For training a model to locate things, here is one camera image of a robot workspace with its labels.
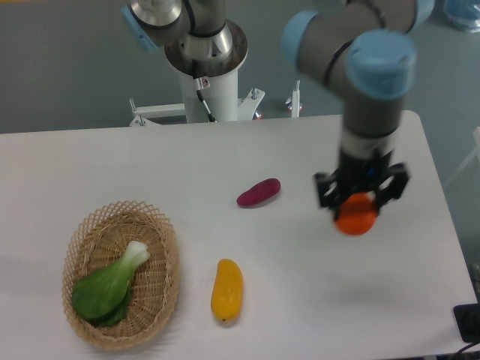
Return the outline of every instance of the blue container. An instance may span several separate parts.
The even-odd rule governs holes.
[[[465,32],[480,32],[480,0],[445,0],[443,11]]]

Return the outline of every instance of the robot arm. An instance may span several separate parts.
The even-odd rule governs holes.
[[[433,7],[433,0],[351,0],[331,19],[301,12],[285,28],[284,56],[344,100],[338,168],[315,174],[320,205],[335,219],[355,193],[373,193],[380,212],[407,185],[407,167],[390,166],[415,76],[416,49],[403,33]]]
[[[159,47],[179,75],[187,122],[238,119],[238,74],[247,52],[225,0],[131,0],[124,19],[148,52]]]
[[[147,51],[177,41],[188,33],[211,37],[221,31],[226,22],[224,0],[131,0],[122,13]]]

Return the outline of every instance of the orange fruit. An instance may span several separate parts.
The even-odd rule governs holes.
[[[367,193],[354,193],[340,206],[336,227],[344,234],[359,236],[375,224],[378,213],[375,202]]]

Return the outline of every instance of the green leaf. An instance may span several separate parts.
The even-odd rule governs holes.
[[[146,249],[144,244],[131,241],[115,262],[77,281],[72,292],[73,309],[85,320],[98,320],[115,312],[130,289],[134,272],[150,257]]]
[[[121,303],[115,308],[114,311],[109,313],[108,316],[102,316],[101,319],[96,319],[91,322],[93,326],[100,326],[102,328],[108,328],[120,323],[126,316],[128,311],[128,306],[130,305],[132,299],[132,288],[128,287],[125,297]]]

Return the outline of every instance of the purple sweet potato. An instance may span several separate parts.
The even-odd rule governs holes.
[[[281,185],[276,178],[267,178],[245,191],[237,199],[241,207],[255,206],[278,194]]]

